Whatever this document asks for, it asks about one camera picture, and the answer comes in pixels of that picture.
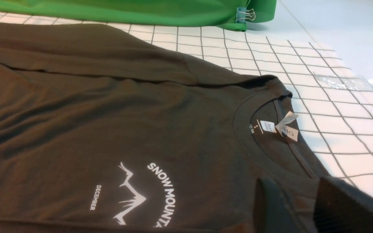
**t-shirt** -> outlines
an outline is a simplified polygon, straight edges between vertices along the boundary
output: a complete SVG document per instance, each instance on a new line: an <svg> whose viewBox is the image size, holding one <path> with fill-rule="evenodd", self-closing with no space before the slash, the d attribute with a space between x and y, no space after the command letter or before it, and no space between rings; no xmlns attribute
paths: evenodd
<svg viewBox="0 0 373 233"><path fill-rule="evenodd" d="M260 177L314 230L327 171L260 125L291 96L106 25L0 24L0 232L252 232Z"/></svg>

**white grid surface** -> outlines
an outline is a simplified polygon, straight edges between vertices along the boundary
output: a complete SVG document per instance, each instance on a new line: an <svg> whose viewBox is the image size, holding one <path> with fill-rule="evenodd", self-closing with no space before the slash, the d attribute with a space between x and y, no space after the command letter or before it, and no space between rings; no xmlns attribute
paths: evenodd
<svg viewBox="0 0 373 233"><path fill-rule="evenodd" d="M100 23L148 43L204 59L240 74L277 76L293 93L300 132L329 173L373 196L373 92L333 89L355 78L324 44L274 40L216 27L178 28L19 15L0 12L0 22L34 25Z"/></svg>

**hang tag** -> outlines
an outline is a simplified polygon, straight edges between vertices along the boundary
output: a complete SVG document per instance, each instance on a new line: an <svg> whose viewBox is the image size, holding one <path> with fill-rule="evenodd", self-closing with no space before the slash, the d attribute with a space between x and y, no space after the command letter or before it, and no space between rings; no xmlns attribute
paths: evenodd
<svg viewBox="0 0 373 233"><path fill-rule="evenodd" d="M296 120L296 118L298 118L299 115L297 114L294 114L293 112L288 112L285 117L283 118L283 120L281 120L277 125L286 125L286 124L289 124L291 123L292 121Z"/></svg>
<svg viewBox="0 0 373 233"><path fill-rule="evenodd" d="M287 136L288 138L290 138L290 139L292 139L294 141L297 141L298 136L299 136L299 130L296 130L295 128L289 127L287 125L281 125L279 127L280 128L277 128L277 130L279 132L283 133L284 136Z"/></svg>
<svg viewBox="0 0 373 233"><path fill-rule="evenodd" d="M268 131L271 133L276 133L276 129L274 128L274 122L269 121L260 121L260 124L264 131Z"/></svg>

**plastic sheet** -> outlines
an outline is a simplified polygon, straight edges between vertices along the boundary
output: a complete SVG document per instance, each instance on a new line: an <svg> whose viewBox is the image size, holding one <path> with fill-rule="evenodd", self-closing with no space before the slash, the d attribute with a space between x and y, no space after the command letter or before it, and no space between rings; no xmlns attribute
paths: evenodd
<svg viewBox="0 0 373 233"><path fill-rule="evenodd" d="M329 88L339 90L353 90L353 91L373 91L373 79L358 78L344 78L335 76L315 75L315 78L327 85Z"/></svg>

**mountain logo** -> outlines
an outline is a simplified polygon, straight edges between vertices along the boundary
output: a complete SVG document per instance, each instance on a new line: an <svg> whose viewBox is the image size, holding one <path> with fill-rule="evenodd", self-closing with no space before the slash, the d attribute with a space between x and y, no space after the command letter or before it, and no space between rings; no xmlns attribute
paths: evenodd
<svg viewBox="0 0 373 233"><path fill-rule="evenodd" d="M116 218L117 219L117 222L120 224L120 225L126 225L126 222L124 221L123 217L126 215L126 214L129 214L129 212L131 212L132 210L134 210L136 207L138 207L139 205L141 205L143 202L146 201L146 198L142 195L140 195L133 187L132 185L129 183L129 180L130 178L132 178L133 176L133 173L131 171L129 171L127 168L125 168L125 166L123 165L122 162L120 162L120 166L119 168L121 168L123 171L126 172L126 179L125 181L123 182L123 184L121 184L119 187L126 187L127 189L129 189L130 192L132 192L133 194L133 199L131 200L128 200L128 201L122 201L122 202L119 202L119 203L124 203L124 202L128 202L129 204L125 205L124 207L129 207L127 208L126 210L118 213L115 217L113 218Z"/></svg>

